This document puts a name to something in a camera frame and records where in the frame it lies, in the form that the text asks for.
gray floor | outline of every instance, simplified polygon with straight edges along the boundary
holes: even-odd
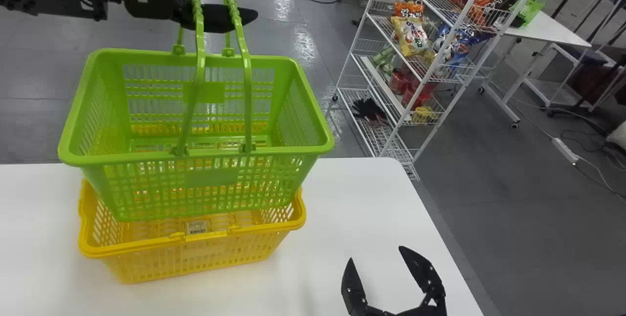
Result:
[[[349,19],[361,10],[307,0],[238,2],[260,12],[245,28],[252,53],[288,55],[304,67],[337,140],[331,156],[363,156],[347,111],[329,102],[356,30]],[[584,2],[572,0],[559,20],[570,21]],[[551,2],[546,11],[554,8]],[[624,21],[623,14],[616,21]],[[175,31],[169,22],[132,19],[121,6],[112,6],[110,21],[100,23],[0,10],[0,27],[4,163],[57,161],[56,144],[90,51],[168,50]],[[220,36],[206,41],[212,51],[223,44]],[[505,80],[514,78],[537,49],[532,42],[517,48],[510,66],[499,69],[498,84],[507,86]],[[527,121],[517,131],[509,129],[509,120],[476,93],[477,87],[465,93],[416,162],[422,178],[416,187],[479,305],[488,316],[626,312],[626,205],[568,165]],[[521,92],[516,97],[530,101]],[[519,108],[553,135],[563,129],[590,131],[579,120],[548,119],[539,110]],[[581,141],[592,146],[584,137]],[[597,164],[615,189],[626,192],[624,175],[606,158],[569,144]]]

green basket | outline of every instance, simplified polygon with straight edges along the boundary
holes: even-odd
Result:
[[[173,52],[94,51],[67,118],[59,158],[80,167],[118,222],[264,209],[291,202],[334,145],[304,71],[250,56],[235,0],[224,0],[240,55],[196,53],[183,28]]]

white table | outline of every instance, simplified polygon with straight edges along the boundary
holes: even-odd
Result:
[[[490,77],[485,78],[483,80],[483,84],[481,85],[481,89],[479,92],[487,91],[487,94],[494,99],[494,101],[505,111],[505,113],[511,118],[513,121],[511,127],[516,129],[519,123],[519,117],[517,114],[510,109],[508,106],[508,101],[512,97],[512,95],[517,91],[519,86],[524,83],[528,86],[534,93],[536,93],[539,98],[541,98],[548,106],[555,97],[563,97],[563,102],[571,102],[571,93],[573,91],[567,90],[566,80],[564,80],[561,84],[556,84],[554,82],[544,82],[542,80],[537,80],[534,78],[529,78],[530,72],[533,71],[539,59],[545,55],[545,53],[551,48],[555,49],[559,53],[565,55],[566,57],[569,54],[563,50],[559,44],[561,45],[570,45],[570,46],[580,46],[583,48],[591,47],[589,42],[585,41],[583,38],[579,37],[568,28],[563,26],[561,23],[557,22],[553,18],[550,18],[546,13],[540,11],[537,13],[536,17],[530,21],[530,23],[526,26],[515,28],[509,27],[505,31],[504,35],[515,37],[509,44],[505,53],[503,53],[496,64],[492,67],[492,72]],[[495,72],[496,68],[504,61],[507,55],[510,54],[511,50],[514,48],[515,44],[519,42],[520,39],[529,39],[536,41],[545,41],[545,46],[535,55],[535,57],[530,62],[528,68],[517,78],[514,84],[505,92],[503,97],[500,97],[498,93],[496,93],[490,86],[489,82],[491,81],[491,76]],[[578,60],[572,59],[571,56],[568,57],[574,63],[574,68],[578,64]]]
[[[307,222],[268,260],[121,285],[77,247],[80,170],[0,166],[0,312],[54,316],[348,316],[340,281],[352,256],[371,305],[417,307],[423,294],[398,245],[428,258],[450,316],[482,315],[400,163],[322,158],[304,183]]]

green basket handle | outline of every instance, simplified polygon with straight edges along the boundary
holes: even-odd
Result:
[[[235,26],[237,44],[239,44],[239,52],[244,64],[244,131],[246,141],[242,144],[240,151],[242,153],[251,153],[255,147],[252,143],[252,62],[248,45],[246,45],[246,39],[244,38],[244,28],[239,17],[237,2],[235,0],[224,0],[224,4],[228,6],[230,19]],[[226,33],[226,48],[224,48],[222,55],[226,57],[235,56],[235,50],[230,48],[230,32]]]
[[[180,133],[179,142],[174,149],[176,156],[183,156],[186,152],[186,140],[191,132],[192,118],[194,118],[194,109],[198,102],[198,94],[205,82],[205,64],[206,64],[206,51],[204,49],[204,17],[202,16],[202,6],[200,0],[192,0],[194,5],[194,20],[196,22],[196,71],[194,76],[193,88],[194,91],[190,93],[187,101],[187,107],[185,110],[185,117],[183,118],[183,129]],[[183,26],[179,27],[179,39],[178,44],[172,48],[172,53],[180,55],[185,54],[185,47],[183,46]]]

black glove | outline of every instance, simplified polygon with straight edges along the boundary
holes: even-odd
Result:
[[[356,111],[353,115],[357,118],[366,118],[371,122],[386,123],[387,121],[387,115],[371,97],[365,101],[363,98],[354,101],[353,109]]]

